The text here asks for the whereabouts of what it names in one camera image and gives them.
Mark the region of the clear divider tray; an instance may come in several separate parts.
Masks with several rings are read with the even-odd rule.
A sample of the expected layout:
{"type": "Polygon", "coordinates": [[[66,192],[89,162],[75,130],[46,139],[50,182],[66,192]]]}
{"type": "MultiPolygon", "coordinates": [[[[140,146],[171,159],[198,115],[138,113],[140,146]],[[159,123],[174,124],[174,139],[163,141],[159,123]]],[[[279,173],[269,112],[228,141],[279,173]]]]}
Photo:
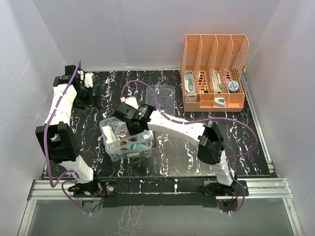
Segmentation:
{"type": "Polygon", "coordinates": [[[107,126],[107,125],[111,126],[112,131],[114,132],[115,137],[117,139],[115,142],[107,144],[104,140],[103,131],[101,130],[104,145],[105,145],[105,148],[107,150],[110,150],[110,151],[129,150],[130,145],[135,144],[138,141],[136,136],[134,137],[134,136],[131,136],[129,134],[126,124],[124,122],[118,120],[117,118],[103,119],[99,123],[100,129],[104,126],[107,126]],[[121,145],[122,141],[127,141],[127,144],[122,146],[121,145]]]}

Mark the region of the clear plastic medicine box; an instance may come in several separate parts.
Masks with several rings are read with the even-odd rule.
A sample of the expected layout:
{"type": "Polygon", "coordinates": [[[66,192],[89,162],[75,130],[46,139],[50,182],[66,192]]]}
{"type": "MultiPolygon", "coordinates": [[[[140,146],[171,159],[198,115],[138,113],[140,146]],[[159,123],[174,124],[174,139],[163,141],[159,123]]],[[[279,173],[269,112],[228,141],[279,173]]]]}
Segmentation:
{"type": "Polygon", "coordinates": [[[142,133],[139,133],[137,135],[131,135],[136,136],[138,141],[150,139],[151,141],[151,147],[150,148],[136,148],[133,150],[114,150],[110,151],[105,148],[105,152],[110,156],[112,161],[120,161],[125,159],[134,159],[134,158],[148,158],[152,156],[152,148],[154,146],[154,136],[151,131],[144,131],[142,133]]]}

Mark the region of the white teal dressing packet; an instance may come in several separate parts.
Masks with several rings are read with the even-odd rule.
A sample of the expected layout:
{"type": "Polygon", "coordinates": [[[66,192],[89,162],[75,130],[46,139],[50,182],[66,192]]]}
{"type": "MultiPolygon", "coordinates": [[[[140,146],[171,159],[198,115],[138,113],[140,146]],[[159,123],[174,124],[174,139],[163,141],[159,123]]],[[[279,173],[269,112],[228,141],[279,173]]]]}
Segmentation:
{"type": "Polygon", "coordinates": [[[107,144],[113,143],[117,140],[110,125],[102,127],[101,130],[103,131],[104,140],[107,144]]]}

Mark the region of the teal tape packet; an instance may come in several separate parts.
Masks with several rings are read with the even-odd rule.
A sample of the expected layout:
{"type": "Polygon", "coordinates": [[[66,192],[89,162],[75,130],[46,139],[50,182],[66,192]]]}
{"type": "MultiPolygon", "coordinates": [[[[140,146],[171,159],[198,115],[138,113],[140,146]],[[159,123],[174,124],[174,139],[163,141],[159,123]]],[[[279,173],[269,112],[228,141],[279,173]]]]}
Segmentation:
{"type": "Polygon", "coordinates": [[[151,147],[151,141],[150,139],[141,140],[136,143],[137,148],[150,148],[151,147]]]}

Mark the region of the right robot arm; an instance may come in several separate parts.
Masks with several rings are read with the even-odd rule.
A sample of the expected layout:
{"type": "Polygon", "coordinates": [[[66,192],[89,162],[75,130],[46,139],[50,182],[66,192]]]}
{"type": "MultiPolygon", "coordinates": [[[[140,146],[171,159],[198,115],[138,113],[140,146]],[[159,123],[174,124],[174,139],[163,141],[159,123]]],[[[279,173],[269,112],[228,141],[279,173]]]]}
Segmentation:
{"type": "Polygon", "coordinates": [[[225,154],[223,136],[214,121],[187,121],[166,114],[154,106],[141,104],[135,108],[121,103],[113,112],[113,117],[124,122],[131,135],[145,130],[170,134],[197,147],[197,158],[211,166],[217,183],[214,193],[233,195],[237,183],[235,172],[229,167],[225,154]]]}

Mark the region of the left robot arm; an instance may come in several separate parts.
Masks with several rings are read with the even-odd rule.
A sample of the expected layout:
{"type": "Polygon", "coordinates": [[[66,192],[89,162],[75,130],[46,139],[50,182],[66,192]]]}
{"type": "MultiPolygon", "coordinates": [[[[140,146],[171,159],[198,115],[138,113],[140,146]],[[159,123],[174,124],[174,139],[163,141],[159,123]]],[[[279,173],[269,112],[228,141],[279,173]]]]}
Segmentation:
{"type": "Polygon", "coordinates": [[[73,108],[100,108],[101,86],[94,85],[94,77],[79,64],[65,66],[64,75],[54,79],[54,95],[48,117],[42,126],[35,129],[46,158],[48,174],[52,173],[51,162],[64,167],[75,180],[68,189],[75,196],[98,196],[102,189],[93,169],[81,156],[81,145],[70,127],[73,108]]]}

